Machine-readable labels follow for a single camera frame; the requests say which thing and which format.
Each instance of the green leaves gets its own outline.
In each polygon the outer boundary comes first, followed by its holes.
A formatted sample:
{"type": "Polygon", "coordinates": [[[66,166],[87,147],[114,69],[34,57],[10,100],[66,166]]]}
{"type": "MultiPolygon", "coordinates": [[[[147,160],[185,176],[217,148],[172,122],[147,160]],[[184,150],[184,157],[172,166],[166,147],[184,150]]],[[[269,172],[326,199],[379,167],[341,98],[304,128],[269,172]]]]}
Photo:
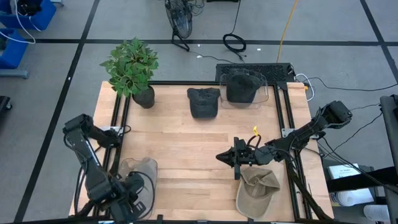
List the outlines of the green leaves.
{"type": "Polygon", "coordinates": [[[148,89],[148,81],[159,67],[157,52],[137,38],[123,41],[111,51],[109,60],[100,64],[111,75],[109,83],[121,96],[136,95],[148,89]]]}

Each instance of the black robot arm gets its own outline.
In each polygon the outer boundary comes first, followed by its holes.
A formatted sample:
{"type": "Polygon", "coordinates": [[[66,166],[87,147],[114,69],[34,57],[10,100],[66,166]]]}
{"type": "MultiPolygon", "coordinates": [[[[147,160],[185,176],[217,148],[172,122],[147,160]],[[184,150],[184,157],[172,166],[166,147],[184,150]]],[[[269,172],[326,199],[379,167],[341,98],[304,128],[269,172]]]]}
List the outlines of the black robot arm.
{"type": "Polygon", "coordinates": [[[65,144],[72,149],[86,174],[86,188],[89,203],[78,215],[87,215],[93,205],[100,210],[110,209],[116,223],[138,220],[146,210],[142,202],[136,203],[137,194],[144,187],[139,174],[131,174],[125,181],[113,176],[101,166],[89,138],[97,140],[101,147],[118,147],[120,138],[113,129],[103,131],[93,124],[85,114],[65,123],[63,128],[65,144]]]}
{"type": "Polygon", "coordinates": [[[301,151],[314,134],[320,134],[326,128],[340,129],[347,125],[352,118],[351,112],[340,101],[333,101],[317,111],[317,115],[311,119],[309,123],[300,129],[292,131],[288,136],[279,139],[273,139],[264,146],[258,147],[261,140],[256,146],[250,145],[250,142],[256,137],[253,136],[248,143],[243,139],[234,138],[234,146],[228,151],[218,154],[216,158],[231,167],[234,167],[235,180],[240,179],[240,166],[242,164],[266,165],[272,160],[280,162],[285,159],[287,172],[289,172],[301,191],[303,197],[308,200],[309,205],[313,208],[314,213],[320,220],[331,220],[312,198],[307,188],[301,183],[299,177],[294,171],[293,159],[291,159],[290,150],[301,151]]]}

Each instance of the yellow clamp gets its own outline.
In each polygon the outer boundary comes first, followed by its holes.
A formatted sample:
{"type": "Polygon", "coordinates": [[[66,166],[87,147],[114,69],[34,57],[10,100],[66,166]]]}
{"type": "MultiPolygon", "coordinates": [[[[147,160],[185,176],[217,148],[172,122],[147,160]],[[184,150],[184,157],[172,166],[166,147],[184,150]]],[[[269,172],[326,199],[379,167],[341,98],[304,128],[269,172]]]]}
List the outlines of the yellow clamp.
{"type": "Polygon", "coordinates": [[[258,135],[259,135],[259,133],[257,132],[257,126],[255,126],[255,127],[253,128],[253,131],[254,131],[254,135],[255,135],[255,136],[258,136],[258,135]]]}

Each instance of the beige cap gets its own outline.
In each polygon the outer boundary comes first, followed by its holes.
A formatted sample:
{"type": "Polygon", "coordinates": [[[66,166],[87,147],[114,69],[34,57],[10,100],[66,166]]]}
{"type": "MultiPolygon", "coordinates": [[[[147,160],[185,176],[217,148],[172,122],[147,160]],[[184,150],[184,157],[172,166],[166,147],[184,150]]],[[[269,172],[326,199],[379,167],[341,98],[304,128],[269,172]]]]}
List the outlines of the beige cap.
{"type": "Polygon", "coordinates": [[[260,219],[266,214],[272,195],[279,190],[272,170],[248,167],[241,171],[236,208],[248,218],[260,219]]]}

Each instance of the fan stand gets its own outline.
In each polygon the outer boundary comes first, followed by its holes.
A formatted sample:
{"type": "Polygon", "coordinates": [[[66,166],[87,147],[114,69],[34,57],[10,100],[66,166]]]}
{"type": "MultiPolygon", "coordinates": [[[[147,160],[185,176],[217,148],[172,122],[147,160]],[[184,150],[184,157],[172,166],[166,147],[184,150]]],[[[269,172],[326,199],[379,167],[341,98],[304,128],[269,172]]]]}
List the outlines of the fan stand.
{"type": "Polygon", "coordinates": [[[172,44],[174,44],[174,45],[176,45],[176,46],[178,46],[178,47],[181,47],[182,49],[186,50],[187,52],[189,52],[189,50],[190,50],[189,46],[188,46],[187,43],[181,38],[181,35],[178,33],[178,31],[176,31],[176,29],[173,29],[172,44]],[[182,45],[180,45],[180,44],[175,43],[175,42],[174,42],[174,37],[175,37],[175,36],[177,36],[185,46],[182,46],[182,45]]]}

